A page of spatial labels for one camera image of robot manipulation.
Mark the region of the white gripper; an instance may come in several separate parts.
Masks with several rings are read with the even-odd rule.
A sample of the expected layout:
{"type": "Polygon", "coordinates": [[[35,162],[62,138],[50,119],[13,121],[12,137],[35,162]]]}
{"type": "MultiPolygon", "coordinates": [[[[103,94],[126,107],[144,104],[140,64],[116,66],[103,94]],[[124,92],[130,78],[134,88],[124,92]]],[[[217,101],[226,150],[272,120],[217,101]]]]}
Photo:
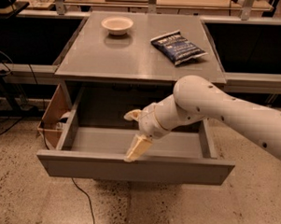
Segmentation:
{"type": "Polygon", "coordinates": [[[143,110],[135,109],[127,112],[124,116],[128,121],[138,121],[140,134],[133,138],[124,160],[136,161],[152,146],[153,139],[160,139],[171,130],[167,127],[169,118],[169,106],[153,104],[146,106],[143,110]]]}

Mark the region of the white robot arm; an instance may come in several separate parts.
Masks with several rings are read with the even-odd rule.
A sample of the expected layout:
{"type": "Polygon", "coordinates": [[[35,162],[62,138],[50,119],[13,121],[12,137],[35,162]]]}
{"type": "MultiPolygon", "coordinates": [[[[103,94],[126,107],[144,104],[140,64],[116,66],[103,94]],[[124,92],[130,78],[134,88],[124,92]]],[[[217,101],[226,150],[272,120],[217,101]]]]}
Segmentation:
{"type": "Polygon", "coordinates": [[[170,96],[142,110],[129,111],[124,118],[139,125],[139,133],[125,155],[128,162],[136,161],[154,140],[174,128],[206,118],[223,122],[281,160],[280,110],[232,97],[195,75],[182,77],[170,96]]]}

